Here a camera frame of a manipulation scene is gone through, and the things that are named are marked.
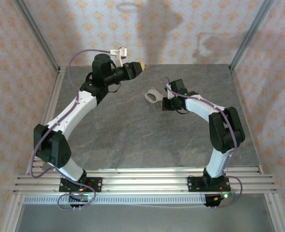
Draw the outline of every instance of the black mounting plate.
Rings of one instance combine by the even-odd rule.
[[[189,192],[230,192],[230,183],[227,177],[216,184],[206,186],[201,176],[189,176],[187,177],[187,187]]]
[[[102,191],[102,183],[103,179],[101,177],[86,177],[86,184],[90,185],[95,190],[95,192]],[[79,186],[77,186],[76,184],[73,184],[72,182],[70,182],[65,178],[60,179],[59,192],[70,192],[70,191],[76,192],[77,190],[79,190]],[[85,189],[85,191],[82,192],[91,192],[91,190],[87,188]]]

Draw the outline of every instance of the floral wallpaper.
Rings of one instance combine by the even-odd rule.
[[[285,204],[285,1],[275,1],[235,74],[261,164]]]
[[[146,64],[226,63],[263,0],[25,0],[59,65],[86,48]],[[90,65],[82,54],[75,65]]]
[[[0,0],[0,228],[55,76],[14,2]]]

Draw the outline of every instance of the orange floral pattern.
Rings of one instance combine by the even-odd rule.
[[[12,0],[0,0],[0,228],[55,73]]]
[[[146,64],[230,63],[263,0],[25,2],[58,64],[66,66],[79,50],[121,45],[130,60]],[[74,65],[92,61],[93,54],[84,54]]]
[[[235,74],[263,169],[285,205],[285,1],[274,3]]]

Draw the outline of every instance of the robotic arm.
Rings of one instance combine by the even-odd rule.
[[[162,101],[164,111],[188,110],[209,123],[210,141],[213,146],[211,159],[202,177],[188,177],[189,192],[220,189],[230,191],[229,179],[225,176],[224,170],[232,151],[245,139],[237,110],[234,107],[224,108],[215,105],[194,91],[188,92],[181,79],[167,84],[166,90],[167,98],[163,98]],[[218,204],[219,202],[213,202],[210,206]]]
[[[111,50],[110,54],[116,56],[115,63],[107,54],[95,56],[92,63],[92,73],[89,73],[86,81],[81,86],[78,93],[78,101],[75,98],[55,119],[48,122],[45,126],[38,124],[34,129],[34,147],[36,147],[46,132],[58,123],[43,140],[36,156],[57,168],[73,181],[81,184],[87,184],[88,180],[86,172],[71,158],[71,150],[67,143],[71,132],[82,118],[107,95],[108,86],[134,79],[144,70],[143,63],[122,63],[121,59],[127,55],[124,47],[118,50]]]

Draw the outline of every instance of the yellow tip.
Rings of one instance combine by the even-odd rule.
[[[140,62],[140,65],[141,65],[141,69],[144,70],[145,68],[144,63]]]

